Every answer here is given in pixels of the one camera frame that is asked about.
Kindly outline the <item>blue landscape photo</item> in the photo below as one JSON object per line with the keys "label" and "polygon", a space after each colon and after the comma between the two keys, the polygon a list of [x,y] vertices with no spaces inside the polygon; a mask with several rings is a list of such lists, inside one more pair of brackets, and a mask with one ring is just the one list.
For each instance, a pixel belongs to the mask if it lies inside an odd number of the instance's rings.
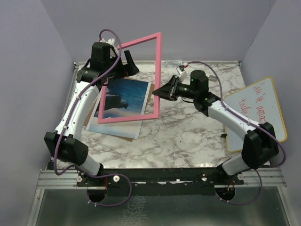
{"label": "blue landscape photo", "polygon": [[[143,115],[150,100],[150,92],[153,90],[154,85],[147,81],[120,79],[110,82],[106,91],[103,118]],[[137,139],[141,130],[141,121],[97,123],[100,98],[95,100],[93,108],[86,118],[84,124],[86,130],[113,135],[130,141]]]}

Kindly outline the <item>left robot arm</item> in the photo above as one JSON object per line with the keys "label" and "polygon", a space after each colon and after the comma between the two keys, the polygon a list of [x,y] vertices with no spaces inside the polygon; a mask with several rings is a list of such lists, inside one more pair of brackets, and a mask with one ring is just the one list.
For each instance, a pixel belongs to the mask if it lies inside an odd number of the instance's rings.
{"label": "left robot arm", "polygon": [[139,72],[128,50],[124,52],[127,64],[122,63],[114,42],[102,39],[92,45],[91,58],[78,71],[75,90],[61,122],[44,137],[52,157],[74,164],[88,174],[87,179],[94,186],[103,182],[103,165],[89,155],[88,146],[80,141],[84,122],[107,81]]}

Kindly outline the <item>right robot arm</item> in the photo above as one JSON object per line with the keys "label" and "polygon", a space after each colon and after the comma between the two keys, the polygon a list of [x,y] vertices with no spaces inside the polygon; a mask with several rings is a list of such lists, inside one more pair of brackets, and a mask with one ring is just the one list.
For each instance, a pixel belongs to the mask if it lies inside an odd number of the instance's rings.
{"label": "right robot arm", "polygon": [[168,101],[179,97],[191,99],[199,112],[219,121],[243,141],[241,154],[218,167],[216,179],[221,184],[227,184],[241,171],[258,169],[279,153],[273,126],[268,122],[255,122],[225,105],[209,91],[209,79],[202,70],[190,74],[189,85],[182,83],[179,76],[172,76],[168,83],[153,91],[153,95]]}

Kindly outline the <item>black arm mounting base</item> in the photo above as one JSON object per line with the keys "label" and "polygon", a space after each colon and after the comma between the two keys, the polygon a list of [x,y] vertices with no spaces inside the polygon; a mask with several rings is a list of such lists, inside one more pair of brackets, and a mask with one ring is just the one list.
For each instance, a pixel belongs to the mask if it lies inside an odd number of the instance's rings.
{"label": "black arm mounting base", "polygon": [[240,173],[228,176],[216,167],[201,168],[141,168],[103,169],[107,178],[91,178],[83,175],[78,187],[110,196],[167,196],[167,195],[214,195],[215,187],[242,185]]}

